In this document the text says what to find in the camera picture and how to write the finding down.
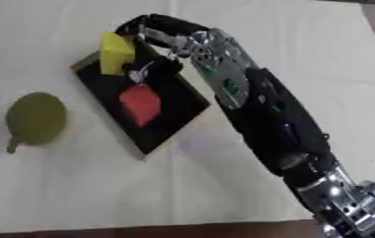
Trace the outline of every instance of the red cube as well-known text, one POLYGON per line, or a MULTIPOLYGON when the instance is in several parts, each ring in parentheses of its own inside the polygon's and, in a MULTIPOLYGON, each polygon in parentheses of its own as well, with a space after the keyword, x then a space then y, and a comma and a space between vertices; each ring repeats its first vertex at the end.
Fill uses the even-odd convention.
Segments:
POLYGON ((135 85, 119 96, 119 101, 139 127, 147 125, 161 113, 161 99, 147 85, 135 85))

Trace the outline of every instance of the black tray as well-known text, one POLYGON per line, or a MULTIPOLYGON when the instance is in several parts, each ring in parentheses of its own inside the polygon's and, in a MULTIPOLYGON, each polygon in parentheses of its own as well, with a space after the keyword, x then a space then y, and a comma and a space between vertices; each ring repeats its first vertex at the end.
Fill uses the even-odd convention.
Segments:
MULTIPOLYGON (((144 65, 157 57, 150 46, 138 41, 135 46, 135 64, 144 65)), ((153 151, 209 106, 208 101, 179 74, 159 76, 147 84, 161 98, 161 114, 146 126, 138 127, 118 99, 120 93, 135 85, 132 80, 100 74, 97 53, 78 62, 72 69, 144 154, 153 151)))

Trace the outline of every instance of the robotic arm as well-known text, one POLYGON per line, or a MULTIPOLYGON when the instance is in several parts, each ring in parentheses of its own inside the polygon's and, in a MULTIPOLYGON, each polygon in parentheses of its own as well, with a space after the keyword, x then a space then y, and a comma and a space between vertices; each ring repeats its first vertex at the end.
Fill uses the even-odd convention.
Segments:
POLYGON ((116 32, 190 58, 245 143, 314 214, 327 237, 375 237, 375 182, 350 179, 330 151, 328 135, 233 37, 156 14, 130 20, 116 32))

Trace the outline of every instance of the white table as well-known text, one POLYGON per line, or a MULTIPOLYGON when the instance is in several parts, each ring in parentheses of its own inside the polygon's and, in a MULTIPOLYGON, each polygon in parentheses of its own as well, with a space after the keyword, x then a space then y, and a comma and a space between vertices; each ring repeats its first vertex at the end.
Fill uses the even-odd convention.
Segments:
MULTIPOLYGON (((375 35, 358 5, 297 0, 0 0, 0 231, 309 218, 213 105, 141 162, 69 66, 145 13, 223 28, 331 134, 354 179, 375 180, 375 35), (5 153, 4 113, 33 91, 70 111, 61 139, 5 153)), ((183 73, 212 100, 191 67, 183 73)))

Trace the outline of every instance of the yellow sponge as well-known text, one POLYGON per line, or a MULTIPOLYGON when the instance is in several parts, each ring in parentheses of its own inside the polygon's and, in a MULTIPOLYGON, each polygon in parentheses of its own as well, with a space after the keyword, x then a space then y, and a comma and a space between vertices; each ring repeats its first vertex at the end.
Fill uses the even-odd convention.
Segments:
POLYGON ((122 65, 135 59, 135 48, 124 37, 105 32, 101 36, 100 70, 101 74, 121 75, 122 65))

